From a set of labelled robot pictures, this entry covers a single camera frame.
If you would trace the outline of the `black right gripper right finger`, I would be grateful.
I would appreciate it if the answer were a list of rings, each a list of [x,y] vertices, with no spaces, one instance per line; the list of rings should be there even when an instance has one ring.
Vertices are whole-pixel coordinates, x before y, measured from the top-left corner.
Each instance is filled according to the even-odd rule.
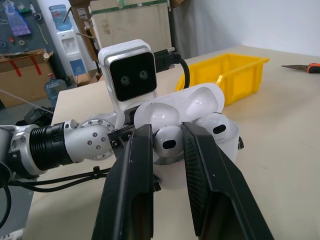
[[[242,174],[203,127],[184,122],[186,183],[198,240],[274,240]]]

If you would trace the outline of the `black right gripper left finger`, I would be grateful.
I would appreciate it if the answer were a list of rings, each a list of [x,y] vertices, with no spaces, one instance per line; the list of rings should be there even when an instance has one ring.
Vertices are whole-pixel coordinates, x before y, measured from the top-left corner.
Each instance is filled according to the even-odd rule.
[[[154,232],[152,127],[130,136],[105,179],[91,240],[151,240]]]

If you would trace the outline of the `white wireless earbud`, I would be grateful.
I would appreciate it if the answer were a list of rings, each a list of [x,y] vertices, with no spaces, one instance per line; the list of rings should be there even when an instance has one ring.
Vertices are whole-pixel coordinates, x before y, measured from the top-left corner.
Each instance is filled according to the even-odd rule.
[[[183,152],[183,132],[179,126],[165,126],[153,135],[153,148],[161,158],[174,158]]]
[[[195,124],[206,129],[215,141],[227,139],[231,134],[229,119],[222,113],[214,112],[199,118]]]

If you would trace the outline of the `white charging case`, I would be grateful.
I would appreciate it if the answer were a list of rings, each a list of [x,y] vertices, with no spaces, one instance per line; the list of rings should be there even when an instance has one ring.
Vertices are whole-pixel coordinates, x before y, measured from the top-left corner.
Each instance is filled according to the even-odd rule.
[[[213,83],[203,83],[174,93],[149,100],[140,105],[134,114],[134,126],[152,126],[152,132],[167,126],[180,127],[183,122],[196,124],[196,121],[211,113],[221,113],[225,105],[222,90]],[[240,133],[235,122],[230,122],[230,136],[215,141],[219,148],[235,161],[238,154]],[[159,157],[153,148],[155,165],[171,165],[183,160],[183,152],[177,157]]]

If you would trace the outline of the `small open cardboard box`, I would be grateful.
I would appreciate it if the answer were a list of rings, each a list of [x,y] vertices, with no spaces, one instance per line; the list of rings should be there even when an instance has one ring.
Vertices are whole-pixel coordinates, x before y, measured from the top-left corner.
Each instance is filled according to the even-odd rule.
[[[89,84],[97,83],[97,82],[103,82],[104,77],[101,73],[96,73],[94,76],[91,76],[89,73],[84,73],[81,75],[78,75],[74,79],[76,87],[82,87]]]

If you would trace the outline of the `large taped cardboard box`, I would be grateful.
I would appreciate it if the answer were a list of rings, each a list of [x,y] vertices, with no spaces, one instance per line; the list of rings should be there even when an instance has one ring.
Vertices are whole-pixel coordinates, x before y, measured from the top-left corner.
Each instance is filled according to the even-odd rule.
[[[5,108],[47,97],[44,86],[53,73],[46,49],[0,54],[0,101]]]

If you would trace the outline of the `yellow plastic bin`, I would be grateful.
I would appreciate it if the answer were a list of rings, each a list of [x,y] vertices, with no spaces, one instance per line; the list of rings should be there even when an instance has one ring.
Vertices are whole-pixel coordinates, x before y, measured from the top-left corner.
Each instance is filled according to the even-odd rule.
[[[225,53],[189,65],[190,86],[214,83],[228,106],[259,91],[267,57]]]

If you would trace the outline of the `blue water jug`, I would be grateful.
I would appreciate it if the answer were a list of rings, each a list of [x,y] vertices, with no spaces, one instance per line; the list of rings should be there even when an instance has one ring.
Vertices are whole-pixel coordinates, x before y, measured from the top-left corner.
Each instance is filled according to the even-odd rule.
[[[44,90],[51,105],[55,108],[59,96],[59,92],[67,89],[67,84],[62,79],[54,78],[53,73],[48,74],[49,81],[44,85]]]
[[[72,23],[69,18],[67,8],[64,4],[52,5],[49,7],[55,27],[59,32],[72,29]]]

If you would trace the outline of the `white water dispenser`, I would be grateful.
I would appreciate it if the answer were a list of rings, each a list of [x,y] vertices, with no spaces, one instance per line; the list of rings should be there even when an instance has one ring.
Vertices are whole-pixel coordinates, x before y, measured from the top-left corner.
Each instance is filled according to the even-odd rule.
[[[74,30],[58,31],[57,37],[60,40],[60,45],[73,77],[86,74],[88,72],[87,67]]]

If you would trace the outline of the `pale wooden crate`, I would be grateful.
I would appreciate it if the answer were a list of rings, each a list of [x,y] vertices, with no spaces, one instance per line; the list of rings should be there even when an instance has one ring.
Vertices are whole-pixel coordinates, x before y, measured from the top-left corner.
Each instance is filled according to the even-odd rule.
[[[169,0],[95,0],[88,7],[99,47],[141,39],[158,52],[172,47]]]

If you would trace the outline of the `dark blue pegboard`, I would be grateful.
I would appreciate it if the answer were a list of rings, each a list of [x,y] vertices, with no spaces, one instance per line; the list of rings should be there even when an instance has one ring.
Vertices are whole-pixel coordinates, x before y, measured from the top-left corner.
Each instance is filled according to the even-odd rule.
[[[0,54],[39,49],[50,53],[56,49],[37,0],[11,0],[31,31],[31,34],[24,36],[14,36],[5,13],[5,1],[0,0]]]

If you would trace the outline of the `purple hanging bag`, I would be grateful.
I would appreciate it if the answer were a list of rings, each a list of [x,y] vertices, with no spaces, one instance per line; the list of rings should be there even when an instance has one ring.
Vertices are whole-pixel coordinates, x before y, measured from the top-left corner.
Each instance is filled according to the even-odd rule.
[[[3,3],[7,21],[15,37],[30,35],[31,31],[24,17],[19,13],[11,0]]]

